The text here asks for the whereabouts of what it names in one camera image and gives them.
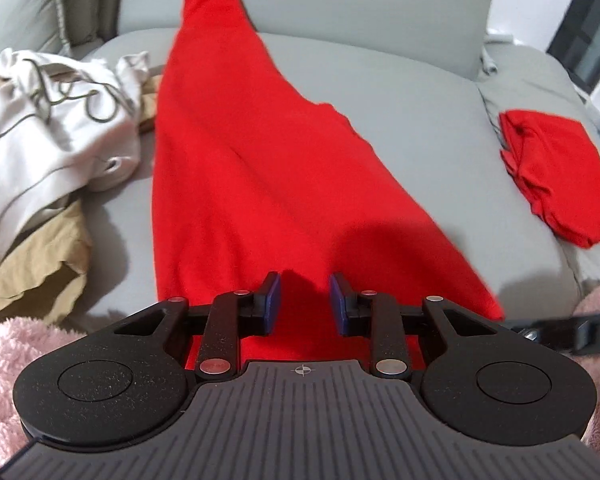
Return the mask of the pink fluffy blanket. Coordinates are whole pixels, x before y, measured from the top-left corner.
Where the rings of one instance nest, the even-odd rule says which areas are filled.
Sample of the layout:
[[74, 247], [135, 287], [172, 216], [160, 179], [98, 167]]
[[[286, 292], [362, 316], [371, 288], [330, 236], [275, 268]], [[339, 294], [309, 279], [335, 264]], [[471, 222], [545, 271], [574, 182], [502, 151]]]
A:
[[[82, 336], [81, 332], [47, 325], [38, 318], [20, 316], [0, 321], [0, 467], [27, 442], [12, 402], [18, 374], [40, 356]], [[600, 356], [577, 356], [574, 360], [588, 371], [596, 385], [598, 403], [583, 441], [600, 453]]]

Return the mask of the white printed hoodie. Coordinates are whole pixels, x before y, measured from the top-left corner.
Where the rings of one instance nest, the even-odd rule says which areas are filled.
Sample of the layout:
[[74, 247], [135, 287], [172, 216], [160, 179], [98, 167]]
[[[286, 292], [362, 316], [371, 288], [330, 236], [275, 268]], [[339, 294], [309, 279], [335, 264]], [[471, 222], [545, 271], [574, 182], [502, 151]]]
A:
[[80, 62], [0, 53], [0, 262], [16, 238], [87, 186], [106, 191], [140, 164], [146, 52]]

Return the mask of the folded red shirt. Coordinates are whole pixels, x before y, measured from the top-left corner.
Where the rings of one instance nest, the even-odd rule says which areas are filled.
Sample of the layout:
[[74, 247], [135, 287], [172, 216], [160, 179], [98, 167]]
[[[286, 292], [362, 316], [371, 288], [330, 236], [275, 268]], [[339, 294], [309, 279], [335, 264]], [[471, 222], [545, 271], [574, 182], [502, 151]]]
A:
[[532, 214], [573, 245], [600, 244], [600, 153], [581, 123], [536, 110], [498, 119], [501, 158]]

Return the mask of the tan crumpled garment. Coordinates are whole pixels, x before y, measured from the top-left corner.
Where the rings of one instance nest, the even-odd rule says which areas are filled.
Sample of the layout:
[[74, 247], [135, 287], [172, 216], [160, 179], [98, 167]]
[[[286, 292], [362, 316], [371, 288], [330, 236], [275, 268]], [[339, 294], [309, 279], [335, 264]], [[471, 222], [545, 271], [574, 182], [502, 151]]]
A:
[[73, 310], [92, 255], [79, 192], [37, 211], [0, 262], [0, 320], [26, 316], [57, 324]]

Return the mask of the dark window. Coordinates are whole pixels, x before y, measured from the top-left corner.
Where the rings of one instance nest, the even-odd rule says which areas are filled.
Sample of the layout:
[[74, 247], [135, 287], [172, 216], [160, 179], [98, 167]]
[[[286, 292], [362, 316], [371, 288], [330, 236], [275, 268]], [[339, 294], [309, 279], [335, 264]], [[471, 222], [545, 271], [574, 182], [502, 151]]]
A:
[[571, 0], [547, 53], [591, 93], [600, 82], [600, 0]]

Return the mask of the grey sofa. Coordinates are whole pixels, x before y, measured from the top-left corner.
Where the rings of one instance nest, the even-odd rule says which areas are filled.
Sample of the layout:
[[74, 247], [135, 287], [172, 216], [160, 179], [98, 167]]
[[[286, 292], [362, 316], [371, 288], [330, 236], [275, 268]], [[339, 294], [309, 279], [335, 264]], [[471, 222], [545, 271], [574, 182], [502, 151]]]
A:
[[[600, 244], [558, 240], [531, 213], [500, 157], [507, 107], [585, 122], [558, 63], [478, 35], [490, 0], [244, 0], [276, 66], [308, 99], [332, 104], [428, 211], [510, 318], [570, 315], [600, 285]], [[109, 64], [146, 52], [162, 70], [182, 0], [99, 0], [96, 39], [71, 47]]]

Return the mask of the red long pants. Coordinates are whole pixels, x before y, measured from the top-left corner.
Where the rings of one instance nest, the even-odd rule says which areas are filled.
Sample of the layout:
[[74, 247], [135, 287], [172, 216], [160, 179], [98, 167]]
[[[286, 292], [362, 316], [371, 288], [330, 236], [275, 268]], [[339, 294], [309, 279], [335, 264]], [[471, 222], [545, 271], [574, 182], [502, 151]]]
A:
[[152, 226], [158, 295], [203, 304], [282, 276], [272, 333], [245, 360], [365, 360], [328, 280], [417, 306], [500, 305], [350, 122], [275, 67], [240, 0], [184, 0], [158, 93]]

